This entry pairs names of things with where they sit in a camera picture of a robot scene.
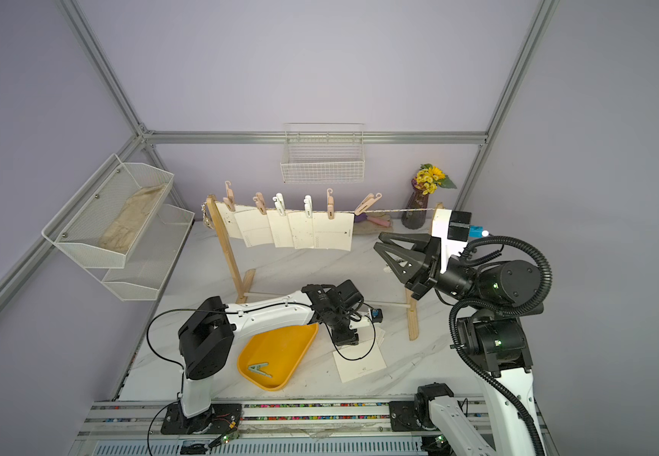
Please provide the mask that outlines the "teal clothespin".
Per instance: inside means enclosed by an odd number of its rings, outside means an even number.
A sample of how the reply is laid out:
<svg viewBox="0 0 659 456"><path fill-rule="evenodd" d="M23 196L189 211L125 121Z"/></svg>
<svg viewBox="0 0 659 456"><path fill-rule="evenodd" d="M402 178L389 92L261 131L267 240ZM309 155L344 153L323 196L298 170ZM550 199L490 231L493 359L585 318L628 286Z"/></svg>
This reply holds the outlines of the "teal clothespin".
<svg viewBox="0 0 659 456"><path fill-rule="evenodd" d="M268 366L269 366L268 362L256 363L256 364L249 365L248 370L250 372L253 372L254 374L257 374L257 375L262 375L262 376L266 376L268 378L272 378L272 375L265 371L265 369Z"/></svg>

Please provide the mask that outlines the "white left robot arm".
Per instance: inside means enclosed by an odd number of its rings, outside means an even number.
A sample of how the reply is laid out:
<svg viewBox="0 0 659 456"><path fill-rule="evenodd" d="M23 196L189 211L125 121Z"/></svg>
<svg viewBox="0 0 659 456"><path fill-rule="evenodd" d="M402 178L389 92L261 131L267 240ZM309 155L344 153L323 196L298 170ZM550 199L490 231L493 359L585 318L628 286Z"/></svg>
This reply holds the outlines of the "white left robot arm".
<svg viewBox="0 0 659 456"><path fill-rule="evenodd" d="M211 410L213 377L227 364L237 340L294 326L319 323L334 345L355 345L365 298L351 280L340 285L310 284L280 298L226 304L206 299L181 326L179 353L185 364L180 411L188 419Z"/></svg>

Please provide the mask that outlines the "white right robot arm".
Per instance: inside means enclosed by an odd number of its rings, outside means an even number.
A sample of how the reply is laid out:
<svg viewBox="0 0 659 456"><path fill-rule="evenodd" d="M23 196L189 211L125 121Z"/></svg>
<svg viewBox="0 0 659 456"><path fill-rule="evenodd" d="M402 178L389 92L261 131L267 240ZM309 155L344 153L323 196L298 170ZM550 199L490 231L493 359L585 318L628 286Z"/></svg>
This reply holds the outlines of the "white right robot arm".
<svg viewBox="0 0 659 456"><path fill-rule="evenodd" d="M481 384L494 436L488 446L447 385L418 389L415 412L456 455L542 455L532 357L520 323L543 311L553 273L547 258L515 237L473 239L447 253L427 234L380 234L375 251L414 300L434 291L450 306L452 349Z"/></svg>

